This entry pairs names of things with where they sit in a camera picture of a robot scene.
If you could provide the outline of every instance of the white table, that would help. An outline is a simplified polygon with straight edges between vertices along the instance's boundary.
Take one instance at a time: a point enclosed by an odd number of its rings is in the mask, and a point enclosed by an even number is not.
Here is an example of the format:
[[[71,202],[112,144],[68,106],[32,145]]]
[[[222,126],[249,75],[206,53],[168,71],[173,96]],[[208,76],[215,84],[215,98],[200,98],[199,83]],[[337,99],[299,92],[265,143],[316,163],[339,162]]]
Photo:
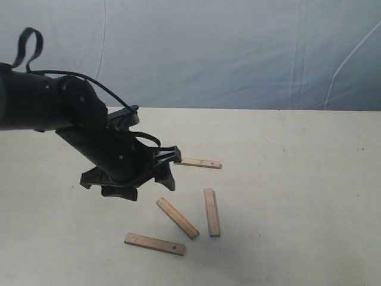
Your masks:
[[[135,129],[222,170],[173,166],[137,202],[79,185],[92,167],[51,133],[0,132],[0,285],[381,284],[381,113],[142,108]],[[222,235],[208,236],[203,188]],[[155,204],[199,231],[191,241]],[[183,257],[125,245],[184,243]]]

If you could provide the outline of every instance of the black robotic arm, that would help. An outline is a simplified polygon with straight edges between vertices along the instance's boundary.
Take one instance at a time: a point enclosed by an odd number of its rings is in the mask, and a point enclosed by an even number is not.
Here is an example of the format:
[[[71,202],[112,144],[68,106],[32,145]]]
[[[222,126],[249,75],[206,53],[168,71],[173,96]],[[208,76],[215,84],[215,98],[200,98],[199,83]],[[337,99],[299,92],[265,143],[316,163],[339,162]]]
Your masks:
[[[32,34],[36,35],[36,49],[26,72],[14,71],[25,57]],[[95,165],[82,174],[80,184],[85,188],[100,185],[104,197],[136,201],[137,188],[152,178],[174,191],[169,162],[181,162],[180,150],[162,147],[152,135],[130,131],[139,123],[138,106],[127,105],[90,77],[69,71],[31,71],[29,64],[40,56],[42,48],[41,33],[26,28],[18,40],[14,64],[0,63],[0,130],[55,130]],[[64,76],[53,79],[45,74]],[[89,82],[103,88],[124,108],[108,114]],[[139,137],[154,141],[157,147],[141,143]]]

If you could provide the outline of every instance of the gray fabric backdrop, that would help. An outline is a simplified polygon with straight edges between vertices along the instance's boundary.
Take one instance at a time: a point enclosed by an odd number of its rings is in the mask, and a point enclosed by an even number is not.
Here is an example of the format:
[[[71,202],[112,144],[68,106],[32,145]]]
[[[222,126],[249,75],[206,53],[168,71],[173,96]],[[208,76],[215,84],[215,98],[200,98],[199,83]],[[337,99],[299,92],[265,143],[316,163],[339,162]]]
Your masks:
[[[380,21],[379,0],[3,0],[0,61],[32,26],[32,68],[86,73],[131,104],[381,110]]]

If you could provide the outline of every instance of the wooden block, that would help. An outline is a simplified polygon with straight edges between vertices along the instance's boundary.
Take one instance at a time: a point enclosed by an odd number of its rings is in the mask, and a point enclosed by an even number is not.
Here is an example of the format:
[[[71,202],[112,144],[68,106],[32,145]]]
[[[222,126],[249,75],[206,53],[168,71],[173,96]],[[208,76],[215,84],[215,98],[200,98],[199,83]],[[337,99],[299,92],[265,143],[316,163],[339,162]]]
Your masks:
[[[182,216],[165,198],[161,198],[156,202],[156,204],[161,208],[164,213],[166,213],[176,225],[179,226],[185,232],[185,234],[192,240],[194,240],[198,235],[198,230],[188,222],[185,217]]]
[[[205,206],[207,208],[207,219],[209,226],[209,236],[220,236],[220,224],[218,222],[216,197],[213,189],[204,189]]]
[[[127,234],[124,243],[183,256],[185,245],[139,234]]]
[[[208,160],[191,159],[191,158],[183,158],[181,163],[175,163],[175,164],[185,165],[185,166],[194,166],[194,167],[212,168],[212,169],[222,168],[221,162],[218,162],[218,161],[208,161]]]

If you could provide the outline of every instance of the wooden stick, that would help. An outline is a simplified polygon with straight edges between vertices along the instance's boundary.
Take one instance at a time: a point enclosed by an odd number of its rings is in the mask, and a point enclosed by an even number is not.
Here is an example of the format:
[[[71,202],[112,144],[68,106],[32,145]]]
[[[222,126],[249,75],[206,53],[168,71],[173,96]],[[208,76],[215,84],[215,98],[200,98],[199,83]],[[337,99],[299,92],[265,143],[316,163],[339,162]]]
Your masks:
[[[216,197],[213,189],[204,189],[205,206],[207,209],[207,219],[210,237],[220,236],[220,224],[218,222]]]
[[[191,158],[183,158],[181,163],[175,163],[175,164],[184,165],[184,166],[212,168],[212,169],[222,168],[221,162],[218,162],[218,161],[209,161],[209,160],[200,160],[200,159],[191,159]]]
[[[185,234],[192,240],[194,240],[198,235],[198,230],[188,222],[185,217],[182,216],[165,198],[161,198],[156,202],[156,204],[161,208],[164,213],[166,213],[176,225],[179,226],[185,232]]]
[[[185,253],[185,245],[183,244],[158,240],[157,238],[145,237],[139,234],[127,234],[124,243],[180,256]]]

